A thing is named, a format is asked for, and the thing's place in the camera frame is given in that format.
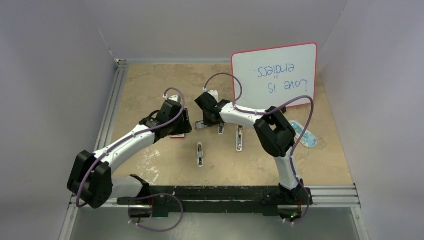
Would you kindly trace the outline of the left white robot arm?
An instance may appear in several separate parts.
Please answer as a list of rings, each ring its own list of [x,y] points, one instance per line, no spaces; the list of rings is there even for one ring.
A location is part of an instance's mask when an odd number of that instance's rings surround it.
[[[136,175],[114,178],[114,172],[140,151],[169,136],[192,131],[188,109],[168,99],[161,109],[143,118],[129,133],[111,145],[93,153],[80,152],[73,164],[67,189],[93,209],[109,199],[130,198],[138,205],[146,203],[149,191]]]

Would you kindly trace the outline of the red staple box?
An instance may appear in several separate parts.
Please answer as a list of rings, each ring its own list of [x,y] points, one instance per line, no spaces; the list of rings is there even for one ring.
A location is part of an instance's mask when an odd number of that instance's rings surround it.
[[[171,139],[184,139],[185,137],[186,137],[185,133],[170,136]]]

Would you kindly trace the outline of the pink and white stapler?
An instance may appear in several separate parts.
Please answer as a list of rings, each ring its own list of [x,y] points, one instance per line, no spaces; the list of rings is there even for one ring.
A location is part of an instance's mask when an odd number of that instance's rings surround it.
[[[225,123],[220,123],[218,125],[218,134],[219,135],[223,135],[225,132]]]

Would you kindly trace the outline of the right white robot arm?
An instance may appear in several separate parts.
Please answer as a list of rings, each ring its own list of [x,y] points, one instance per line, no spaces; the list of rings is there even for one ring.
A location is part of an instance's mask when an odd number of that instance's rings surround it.
[[[195,99],[195,103],[202,110],[203,120],[208,124],[235,124],[255,130],[262,148],[275,160],[279,174],[280,196],[284,202],[292,204],[300,198],[300,191],[304,191],[309,196],[308,190],[297,173],[294,158],[295,149],[305,133],[302,132],[295,141],[296,132],[281,109],[301,99],[307,99],[311,104],[305,125],[307,128],[314,111],[314,101],[308,95],[298,96],[279,107],[271,106],[267,110],[239,108],[234,102],[228,100],[217,102],[208,92],[203,92]]]

